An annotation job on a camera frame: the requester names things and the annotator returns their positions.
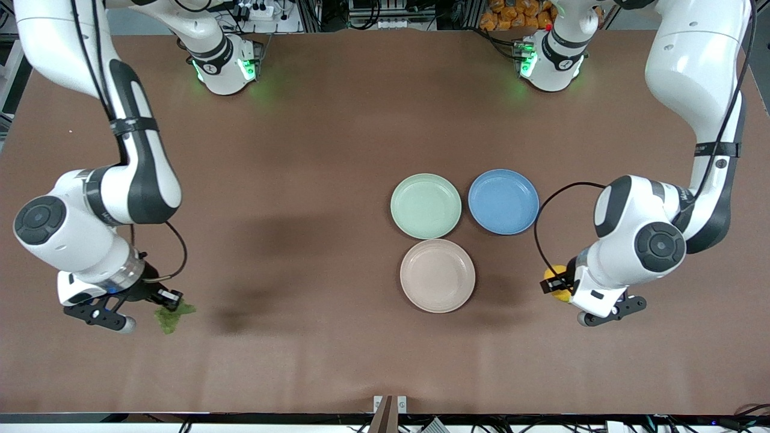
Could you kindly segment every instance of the white robotic arm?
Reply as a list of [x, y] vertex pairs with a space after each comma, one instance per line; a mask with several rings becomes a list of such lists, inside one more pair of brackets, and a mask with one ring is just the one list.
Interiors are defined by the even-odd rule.
[[[727, 13], [713, 14], [718, 5]], [[668, 275], [686, 253], [721, 241], [730, 225], [745, 111], [740, 92], [735, 94], [735, 60], [751, 3], [659, 0], [656, 10], [663, 22], [645, 77], [653, 95], [695, 131], [691, 185], [623, 176], [602, 191], [594, 208], [599, 240], [566, 272], [541, 282], [546, 293], [569, 290], [569, 302], [584, 311], [579, 319], [587, 326], [644, 309], [643, 298], [626, 297], [629, 286]]]
[[[136, 3], [142, 4], [133, 8], [168, 24], [189, 49], [202, 51], [191, 54], [214, 93], [236, 92], [254, 78], [243, 71], [243, 61], [253, 60], [252, 43], [225, 37], [208, 12], [190, 12], [171, 0]], [[135, 322], [117, 312], [123, 302], [149, 300], [174, 310], [182, 294], [159, 282], [116, 227], [165, 223], [181, 204], [179, 181], [142, 84], [112, 46], [101, 0], [16, 0], [15, 14], [22, 47], [38, 72], [102, 100], [120, 157], [112, 166], [62, 175], [53, 190], [18, 212], [16, 238], [60, 270], [57, 288], [67, 315], [130, 332]], [[111, 298], [118, 303], [108, 308]]]

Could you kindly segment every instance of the blue plate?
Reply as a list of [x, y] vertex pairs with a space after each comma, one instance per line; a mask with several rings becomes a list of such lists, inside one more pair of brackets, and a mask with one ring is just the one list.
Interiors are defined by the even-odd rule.
[[477, 177], [468, 193], [468, 207], [476, 221], [496, 234], [525, 231], [537, 217], [540, 199], [526, 177], [506, 169]]

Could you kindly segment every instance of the plate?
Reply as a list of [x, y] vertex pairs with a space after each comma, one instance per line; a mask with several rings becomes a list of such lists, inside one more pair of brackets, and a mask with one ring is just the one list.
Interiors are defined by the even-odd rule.
[[390, 214], [404, 233], [417, 239], [435, 239], [452, 231], [463, 204], [457, 189], [441, 176], [409, 176], [390, 198]]
[[418, 308], [449, 313], [474, 292], [476, 270], [468, 253], [444, 239], [424, 240], [401, 262], [401, 287]]
[[540, 199], [529, 179], [515, 171], [497, 169], [476, 178], [468, 193], [468, 207], [483, 228], [509, 235], [532, 225]]

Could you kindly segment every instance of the brown table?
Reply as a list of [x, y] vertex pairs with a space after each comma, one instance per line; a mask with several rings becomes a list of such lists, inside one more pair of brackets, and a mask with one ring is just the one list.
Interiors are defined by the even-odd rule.
[[[131, 335], [66, 317], [55, 270], [12, 237], [17, 210], [60, 174], [117, 160], [97, 102], [33, 76], [0, 159], [0, 409], [355, 412], [394, 393], [412, 412], [714, 414], [770, 400], [770, 122], [753, 79], [730, 234], [634, 287], [643, 313], [579, 326], [541, 293], [531, 232], [493, 236], [468, 212], [447, 236], [477, 269], [468, 303], [427, 314], [400, 290], [416, 240], [388, 203], [411, 174], [463, 197], [498, 167], [541, 199], [626, 173], [688, 183], [694, 134], [644, 84], [652, 37], [600, 32], [572, 86], [545, 94], [469, 32], [277, 36], [260, 82], [228, 97], [196, 81], [172, 37], [116, 38], [184, 188], [173, 222], [190, 257], [169, 287], [199, 312], [170, 336], [150, 304], [124, 307]], [[597, 193], [549, 206], [554, 261], [594, 241]], [[137, 242], [176, 268], [164, 227]]]

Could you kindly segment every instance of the green plate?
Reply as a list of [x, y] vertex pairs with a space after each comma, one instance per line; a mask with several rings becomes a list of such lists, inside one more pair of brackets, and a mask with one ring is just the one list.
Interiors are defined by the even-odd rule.
[[435, 174], [409, 176], [390, 198], [390, 214], [398, 228], [417, 239], [435, 239], [452, 231], [463, 205], [448, 180]]

